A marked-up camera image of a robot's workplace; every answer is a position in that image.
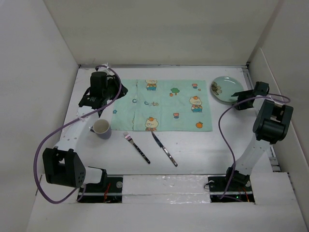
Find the pale green glass plate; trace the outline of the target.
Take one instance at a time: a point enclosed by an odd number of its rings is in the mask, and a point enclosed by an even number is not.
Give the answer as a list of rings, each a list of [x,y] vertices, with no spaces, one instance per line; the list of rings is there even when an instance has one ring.
[[[212,94],[221,102],[235,103],[238,97],[233,96],[237,92],[244,90],[242,84],[235,78],[220,76],[211,83]]]

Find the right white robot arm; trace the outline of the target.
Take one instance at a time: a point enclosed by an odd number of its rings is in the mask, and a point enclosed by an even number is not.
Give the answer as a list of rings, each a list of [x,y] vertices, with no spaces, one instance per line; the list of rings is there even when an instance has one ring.
[[[223,178],[228,190],[247,184],[253,167],[265,151],[286,137],[294,111],[285,101],[271,98],[269,84],[265,82],[256,82],[254,89],[236,92],[233,96],[237,97],[237,103],[233,105],[236,110],[253,108],[257,117],[251,141]]]

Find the green cartoon print cloth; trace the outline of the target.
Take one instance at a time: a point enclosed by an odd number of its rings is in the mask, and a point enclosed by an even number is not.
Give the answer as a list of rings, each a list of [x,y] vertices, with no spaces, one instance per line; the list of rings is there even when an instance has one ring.
[[[128,92],[116,100],[115,131],[212,131],[204,80],[122,80]]]

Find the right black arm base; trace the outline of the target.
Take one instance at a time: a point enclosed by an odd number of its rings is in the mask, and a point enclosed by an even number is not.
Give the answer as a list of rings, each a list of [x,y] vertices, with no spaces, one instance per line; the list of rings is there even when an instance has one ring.
[[[254,203],[253,189],[249,175],[240,174],[232,167],[227,169],[225,175],[210,175],[204,184],[204,189],[210,193],[211,203]]]

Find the purple mug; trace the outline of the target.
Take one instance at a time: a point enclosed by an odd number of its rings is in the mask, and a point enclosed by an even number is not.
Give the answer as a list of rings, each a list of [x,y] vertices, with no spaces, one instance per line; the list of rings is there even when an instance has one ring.
[[[97,120],[90,130],[94,132],[99,138],[104,140],[109,139],[112,134],[111,126],[105,119]]]

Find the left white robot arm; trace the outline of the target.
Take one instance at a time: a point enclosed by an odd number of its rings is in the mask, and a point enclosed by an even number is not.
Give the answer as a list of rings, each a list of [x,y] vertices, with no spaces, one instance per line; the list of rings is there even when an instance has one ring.
[[[82,141],[99,120],[103,110],[116,99],[125,96],[127,89],[121,85],[116,74],[93,72],[90,87],[78,104],[77,121],[69,125],[64,136],[53,148],[43,152],[43,165],[46,181],[49,184],[80,188],[91,184],[96,191],[107,187],[106,171],[100,168],[85,167],[78,150]]]

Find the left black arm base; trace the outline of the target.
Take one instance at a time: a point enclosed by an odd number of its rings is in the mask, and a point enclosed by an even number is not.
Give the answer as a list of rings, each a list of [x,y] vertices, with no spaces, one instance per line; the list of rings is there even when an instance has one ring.
[[[122,203],[123,176],[108,175],[103,171],[101,181],[89,183],[79,189],[78,203]]]

